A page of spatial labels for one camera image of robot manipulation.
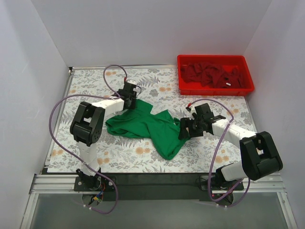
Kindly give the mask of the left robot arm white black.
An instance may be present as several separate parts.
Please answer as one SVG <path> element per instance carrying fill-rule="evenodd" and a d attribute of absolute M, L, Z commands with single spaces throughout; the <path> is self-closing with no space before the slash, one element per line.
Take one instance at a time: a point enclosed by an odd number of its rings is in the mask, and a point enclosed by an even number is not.
<path fill-rule="evenodd" d="M 125 81 L 123 88 L 110 98 L 94 103 L 81 102 L 76 111 L 70 133 L 77 142 L 82 160 L 82 167 L 77 169 L 77 175 L 89 190 L 96 191 L 102 184 L 101 178 L 95 172 L 100 172 L 96 143 L 102 134 L 104 118 L 116 112 L 134 109 L 136 87 L 134 81 Z"/>

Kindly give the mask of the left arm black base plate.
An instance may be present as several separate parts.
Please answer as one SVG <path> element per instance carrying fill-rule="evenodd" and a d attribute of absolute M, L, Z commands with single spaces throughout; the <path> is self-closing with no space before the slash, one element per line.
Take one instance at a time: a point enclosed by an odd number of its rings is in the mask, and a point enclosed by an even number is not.
<path fill-rule="evenodd" d="M 80 177 L 76 177 L 73 190 L 76 192 L 97 192 L 102 190 L 107 192 L 115 191 L 113 182 L 110 182 L 107 179 L 99 178 L 94 188 L 88 188 Z"/>

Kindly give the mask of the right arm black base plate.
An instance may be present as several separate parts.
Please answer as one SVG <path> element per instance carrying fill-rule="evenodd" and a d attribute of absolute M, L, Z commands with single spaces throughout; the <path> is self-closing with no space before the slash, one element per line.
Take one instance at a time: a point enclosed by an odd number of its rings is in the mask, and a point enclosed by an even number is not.
<path fill-rule="evenodd" d="M 208 176 L 207 175 L 202 175 L 199 176 L 196 180 L 195 180 L 196 185 L 198 186 L 198 188 L 202 191 L 207 191 L 208 190 Z M 237 180 L 234 181 L 229 181 L 226 182 L 222 185 L 218 185 L 215 183 L 214 181 L 214 177 L 211 178 L 211 190 L 220 190 L 220 191 L 228 191 L 229 189 L 231 189 L 235 184 L 237 183 Z M 239 183 L 238 186 L 235 187 L 234 190 L 237 191 L 241 191 L 244 190 L 244 185 L 243 183 Z"/>

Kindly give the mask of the green t shirt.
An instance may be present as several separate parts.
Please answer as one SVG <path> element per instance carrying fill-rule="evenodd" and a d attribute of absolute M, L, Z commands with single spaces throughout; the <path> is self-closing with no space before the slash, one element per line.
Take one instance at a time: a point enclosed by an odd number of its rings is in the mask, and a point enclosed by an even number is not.
<path fill-rule="evenodd" d="M 137 99 L 135 109 L 106 121 L 107 131 L 126 138 L 149 138 L 159 155 L 171 160 L 190 137 L 179 139 L 180 120 L 173 118 L 168 110 L 151 114 L 152 108 L 151 104 Z"/>

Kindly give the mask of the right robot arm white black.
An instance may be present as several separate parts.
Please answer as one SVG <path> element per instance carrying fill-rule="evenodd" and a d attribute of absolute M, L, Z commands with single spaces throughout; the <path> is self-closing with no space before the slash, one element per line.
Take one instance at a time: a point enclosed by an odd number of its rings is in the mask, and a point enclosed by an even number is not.
<path fill-rule="evenodd" d="M 180 140 L 201 137 L 207 132 L 240 149 L 241 161 L 218 168 L 207 183 L 225 190 L 235 181 L 244 178 L 256 181 L 283 169 L 281 157 L 268 132 L 256 133 L 231 124 L 224 116 L 214 115 L 207 103 L 196 107 L 188 105 L 186 110 L 190 117 L 180 120 Z"/>

